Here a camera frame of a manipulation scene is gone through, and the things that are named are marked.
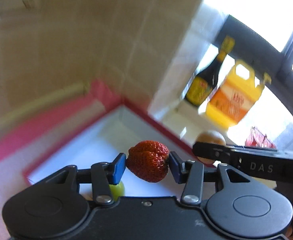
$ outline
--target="strawberry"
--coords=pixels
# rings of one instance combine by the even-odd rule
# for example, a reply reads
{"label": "strawberry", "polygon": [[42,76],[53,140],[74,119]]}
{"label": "strawberry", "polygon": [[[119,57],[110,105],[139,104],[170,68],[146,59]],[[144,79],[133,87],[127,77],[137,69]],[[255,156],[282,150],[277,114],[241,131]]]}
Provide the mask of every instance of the strawberry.
{"label": "strawberry", "polygon": [[129,149],[126,166],[140,179],[159,182],[168,173],[168,148],[159,142],[143,141]]}

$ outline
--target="cooking oil bottle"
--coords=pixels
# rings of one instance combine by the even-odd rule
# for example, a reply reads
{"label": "cooking oil bottle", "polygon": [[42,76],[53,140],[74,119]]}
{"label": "cooking oil bottle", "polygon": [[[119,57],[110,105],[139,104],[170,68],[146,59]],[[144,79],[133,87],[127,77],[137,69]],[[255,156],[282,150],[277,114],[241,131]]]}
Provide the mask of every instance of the cooking oil bottle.
{"label": "cooking oil bottle", "polygon": [[[239,65],[249,71],[248,79],[237,75],[236,68]],[[238,124],[258,101],[266,82],[271,83],[271,78],[267,73],[264,73],[263,82],[255,86],[254,69],[243,60],[237,60],[207,104],[206,115],[225,130]]]}
{"label": "cooking oil bottle", "polygon": [[233,38],[225,37],[215,59],[193,79],[184,98],[186,101],[196,107],[199,107],[205,101],[216,87],[222,63],[226,55],[233,49],[234,44]]}

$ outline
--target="dark glass bottle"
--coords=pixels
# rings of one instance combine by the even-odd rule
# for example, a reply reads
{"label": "dark glass bottle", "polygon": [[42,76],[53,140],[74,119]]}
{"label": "dark glass bottle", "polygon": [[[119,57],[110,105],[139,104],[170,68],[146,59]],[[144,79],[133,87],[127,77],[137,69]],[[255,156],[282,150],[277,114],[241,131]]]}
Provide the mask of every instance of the dark glass bottle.
{"label": "dark glass bottle", "polygon": [[234,39],[226,37],[222,42],[221,49],[214,60],[202,71],[200,71],[192,81],[192,84],[185,95],[185,100],[192,105],[199,107],[210,93],[216,88],[219,71],[222,63],[234,46]]}

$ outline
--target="red basket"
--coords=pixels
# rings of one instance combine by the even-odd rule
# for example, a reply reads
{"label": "red basket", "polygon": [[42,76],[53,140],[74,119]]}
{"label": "red basket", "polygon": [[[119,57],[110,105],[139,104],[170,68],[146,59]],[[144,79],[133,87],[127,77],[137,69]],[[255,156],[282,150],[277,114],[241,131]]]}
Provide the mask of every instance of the red basket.
{"label": "red basket", "polygon": [[251,127],[251,133],[245,141],[245,146],[276,148],[275,143],[270,141],[257,127]]}

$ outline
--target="orange label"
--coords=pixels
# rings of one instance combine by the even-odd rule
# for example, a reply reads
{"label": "orange label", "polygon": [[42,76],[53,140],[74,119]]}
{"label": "orange label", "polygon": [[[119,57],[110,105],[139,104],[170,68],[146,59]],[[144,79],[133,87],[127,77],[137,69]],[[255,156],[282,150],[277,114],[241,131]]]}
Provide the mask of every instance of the orange label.
{"label": "orange label", "polygon": [[210,101],[210,104],[236,122],[247,114],[254,103],[227,81],[219,87]]}

